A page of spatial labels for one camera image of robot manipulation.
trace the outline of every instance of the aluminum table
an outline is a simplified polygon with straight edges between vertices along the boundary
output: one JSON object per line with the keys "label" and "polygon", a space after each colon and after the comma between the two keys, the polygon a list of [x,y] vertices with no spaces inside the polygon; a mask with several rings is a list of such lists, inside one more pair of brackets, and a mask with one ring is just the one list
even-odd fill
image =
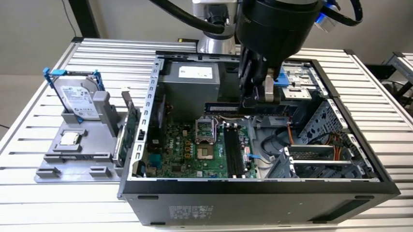
{"label": "aluminum table", "polygon": [[[70,44],[55,69],[102,72],[111,104],[126,111],[121,89],[137,106],[148,92],[156,50],[196,52],[194,43],[85,39]],[[413,231],[413,119],[357,56],[344,50],[303,49],[336,86],[357,125],[401,190],[393,200],[339,225],[143,227],[117,198],[118,183],[38,184],[43,154],[63,122],[63,107],[45,82],[0,141],[0,231]]]}

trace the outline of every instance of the power supply label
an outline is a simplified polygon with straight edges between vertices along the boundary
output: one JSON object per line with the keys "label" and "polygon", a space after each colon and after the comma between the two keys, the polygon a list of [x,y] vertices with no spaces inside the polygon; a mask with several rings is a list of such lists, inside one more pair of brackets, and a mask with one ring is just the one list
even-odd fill
{"label": "power supply label", "polygon": [[78,86],[62,86],[61,90],[74,114],[83,119],[99,119],[89,90]]}
{"label": "power supply label", "polygon": [[172,219],[210,219],[213,205],[170,205],[169,212]]}
{"label": "power supply label", "polygon": [[182,66],[180,67],[178,76],[182,78],[213,79],[213,68]]}

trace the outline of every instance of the green circuit board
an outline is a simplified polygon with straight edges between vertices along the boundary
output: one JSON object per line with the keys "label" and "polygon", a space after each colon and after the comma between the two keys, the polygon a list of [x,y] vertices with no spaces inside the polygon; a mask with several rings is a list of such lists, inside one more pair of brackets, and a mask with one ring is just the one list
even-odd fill
{"label": "green circuit board", "polygon": [[[240,130],[240,142],[249,145],[246,128]],[[217,141],[214,145],[197,145],[196,124],[168,125],[166,143],[162,154],[161,168],[157,170],[157,177],[166,178],[228,178],[226,148],[224,127],[217,129]],[[246,178],[256,178],[256,167],[252,162],[252,169],[245,173]]]}

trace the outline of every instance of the sticker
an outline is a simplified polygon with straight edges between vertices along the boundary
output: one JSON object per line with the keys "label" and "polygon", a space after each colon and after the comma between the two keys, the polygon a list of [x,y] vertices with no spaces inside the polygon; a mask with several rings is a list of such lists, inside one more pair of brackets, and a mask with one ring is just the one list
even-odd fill
{"label": "sticker", "polygon": [[210,111],[237,111],[238,107],[236,106],[212,106]]}
{"label": "sticker", "polygon": [[210,219],[214,211],[213,205],[170,205],[172,219]]}
{"label": "sticker", "polygon": [[182,66],[180,67],[180,77],[213,79],[213,68],[212,67]]}
{"label": "sticker", "polygon": [[269,120],[270,120],[272,126],[284,125],[287,123],[285,122],[285,117],[269,116]]}
{"label": "sticker", "polygon": [[62,86],[61,90],[74,114],[83,119],[99,119],[89,90],[78,86]]}

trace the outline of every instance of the ram slot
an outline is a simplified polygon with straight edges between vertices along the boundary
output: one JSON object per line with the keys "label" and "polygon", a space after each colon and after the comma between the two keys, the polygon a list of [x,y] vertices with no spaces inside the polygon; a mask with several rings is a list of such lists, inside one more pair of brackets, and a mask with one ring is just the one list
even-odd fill
{"label": "ram slot", "polygon": [[245,171],[237,125],[228,125],[225,127],[225,144],[228,176],[229,178],[233,178],[234,176],[241,178]]}

